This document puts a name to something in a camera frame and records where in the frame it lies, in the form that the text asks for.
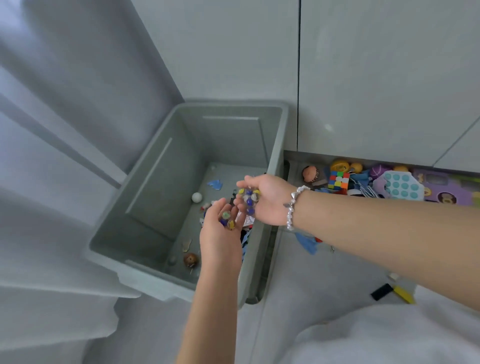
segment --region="pink ball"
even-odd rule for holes
[[[370,168],[370,177],[376,180],[378,177],[380,177],[382,174],[384,174],[388,170],[392,170],[392,169],[390,167],[384,166],[383,164],[377,164],[376,166],[373,166],[372,168]]]

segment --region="puzzle cube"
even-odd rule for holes
[[[350,180],[350,173],[331,171],[328,180],[328,188],[336,191],[346,191],[348,189],[348,181]]]

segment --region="white curtain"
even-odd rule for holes
[[[135,19],[113,0],[0,0],[0,363],[80,363],[140,295],[82,257],[181,100]]]

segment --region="storage bin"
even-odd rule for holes
[[[201,264],[186,268],[182,245],[191,239],[189,252],[201,257],[200,207],[230,199],[246,174],[281,175],[287,118],[288,106],[277,102],[176,106],[104,212],[86,257],[148,295],[191,301]],[[208,186],[211,180],[221,180],[221,190]],[[203,200],[196,204],[197,191]],[[270,230],[253,225],[238,280],[239,308],[255,295]]]

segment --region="bracelet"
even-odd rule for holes
[[[310,188],[303,185],[302,187],[297,188],[295,192],[292,192],[292,199],[290,200],[289,204],[283,204],[286,208],[288,208],[287,214],[287,229],[292,231],[293,230],[293,222],[292,222],[292,214],[295,211],[293,205],[295,205],[298,196],[305,190],[309,190]]]

